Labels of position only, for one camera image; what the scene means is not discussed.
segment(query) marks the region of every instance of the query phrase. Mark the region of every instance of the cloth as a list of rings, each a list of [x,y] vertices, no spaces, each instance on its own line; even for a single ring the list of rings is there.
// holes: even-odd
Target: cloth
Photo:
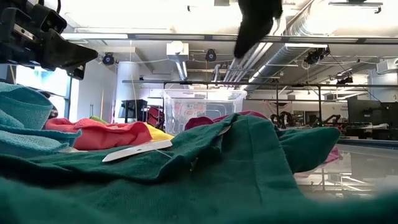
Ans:
[[[90,119],[98,121],[98,122],[103,123],[103,124],[109,124],[108,122],[104,121],[103,119],[101,119],[101,118],[99,118],[97,116],[90,116]]]
[[[42,129],[53,105],[44,95],[22,85],[0,83],[0,122],[4,114],[12,116],[7,126]]]
[[[267,117],[265,117],[264,115],[256,112],[256,111],[242,111],[239,112],[238,114],[240,115],[253,115],[253,116],[257,116],[259,118],[264,118],[267,119]],[[199,118],[191,118],[189,119],[189,121],[186,123],[185,125],[185,130],[197,127],[197,126],[201,126],[201,125],[206,125],[206,124],[213,124],[213,123],[217,123],[220,122],[222,119],[228,117],[229,115],[225,115],[225,116],[221,116],[219,118],[215,118],[215,119],[210,119],[208,117],[202,116]]]
[[[66,133],[77,133],[81,130],[82,134],[73,147],[87,151],[118,146],[136,146],[152,139],[147,126],[142,122],[102,124],[84,118],[72,123],[66,118],[53,118],[46,122],[45,129]]]
[[[41,95],[45,96],[47,99],[50,99],[50,97],[51,97],[51,94],[49,92],[47,92],[47,91],[39,90],[38,92]],[[51,110],[50,115],[49,115],[49,119],[56,118],[57,116],[58,116],[58,110],[55,107],[55,105],[53,105],[52,106],[52,110]]]
[[[33,159],[0,155],[0,222],[394,223],[397,194],[320,203],[301,193],[292,171],[320,165],[340,135],[311,130],[276,133],[269,120],[234,114],[180,133],[163,150],[171,158],[151,151],[101,162],[123,147]],[[290,155],[283,147],[289,142],[305,153]]]
[[[298,178],[298,179],[308,178],[311,174],[313,174],[315,171],[317,171],[317,169],[325,167],[327,164],[337,161],[339,159],[339,157],[340,157],[340,155],[338,153],[338,148],[335,146],[329,153],[326,160],[320,166],[318,166],[317,168],[312,169],[310,171],[296,173],[294,175],[294,177]]]
[[[28,158],[73,146],[80,133],[42,130],[52,108],[37,91],[0,83],[0,154]]]
[[[99,117],[96,116],[90,116],[90,119],[93,119],[95,121],[101,122],[103,124],[108,124],[108,122],[102,120]],[[164,133],[163,131],[156,129],[155,127],[153,127],[152,125],[149,125],[147,123],[145,123],[145,125],[147,126],[150,135],[152,136],[152,141],[160,141],[160,140],[171,140],[174,138],[174,136],[169,135]]]
[[[174,136],[166,134],[150,124],[145,123],[145,125],[147,126],[150,135],[152,136],[152,141],[171,140],[174,138]]]

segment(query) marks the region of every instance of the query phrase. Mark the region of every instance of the ceiling duct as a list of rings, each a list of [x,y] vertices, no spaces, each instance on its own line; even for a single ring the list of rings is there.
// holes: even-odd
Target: ceiling duct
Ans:
[[[289,36],[326,36],[330,35],[337,29],[336,24],[329,24],[330,18],[328,13],[324,13],[328,7],[325,0],[315,0],[301,16],[286,30]],[[308,44],[281,44],[281,48],[271,57],[260,69],[252,76],[250,82],[266,82],[267,77],[273,77],[283,67],[267,66],[267,65],[286,65],[292,63],[299,56],[304,54],[312,47],[320,47]],[[246,91],[254,91],[258,85],[243,86]]]
[[[169,60],[176,63],[180,79],[187,80],[187,65],[185,62],[189,59],[188,44],[181,41],[167,43],[166,54]]]

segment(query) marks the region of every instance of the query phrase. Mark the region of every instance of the black robotic arm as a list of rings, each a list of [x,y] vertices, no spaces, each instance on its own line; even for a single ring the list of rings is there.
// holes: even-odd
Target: black robotic arm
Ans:
[[[61,37],[67,22],[57,12],[27,0],[0,0],[0,63],[61,68],[82,80],[95,50]]]

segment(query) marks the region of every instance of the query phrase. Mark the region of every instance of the red object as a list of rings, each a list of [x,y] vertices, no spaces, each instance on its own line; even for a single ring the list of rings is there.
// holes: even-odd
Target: red object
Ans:
[[[256,112],[256,111],[242,111],[239,112],[240,115],[253,115],[253,116],[257,116],[259,118],[264,118],[264,119],[268,119],[266,116]],[[197,126],[201,126],[204,124],[214,124],[217,122],[220,122],[222,119],[228,117],[229,115],[225,115],[225,116],[221,116],[219,118],[215,118],[215,119],[210,119],[208,117],[199,117],[199,118],[191,118],[189,119],[188,123],[185,125],[185,130],[197,127]]]
[[[45,129],[68,133],[82,131],[73,146],[78,150],[100,150],[119,146],[137,146],[152,140],[147,126],[142,122],[131,124],[102,124],[92,119],[76,123],[66,118],[53,118],[46,122]]]
[[[155,107],[149,108],[147,123],[155,128],[161,127],[164,123],[164,113]]]

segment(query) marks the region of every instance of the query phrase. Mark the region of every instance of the computer monitor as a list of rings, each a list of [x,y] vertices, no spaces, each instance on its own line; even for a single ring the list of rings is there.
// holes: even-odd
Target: computer monitor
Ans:
[[[350,123],[382,124],[382,106],[376,100],[348,100],[348,120]]]

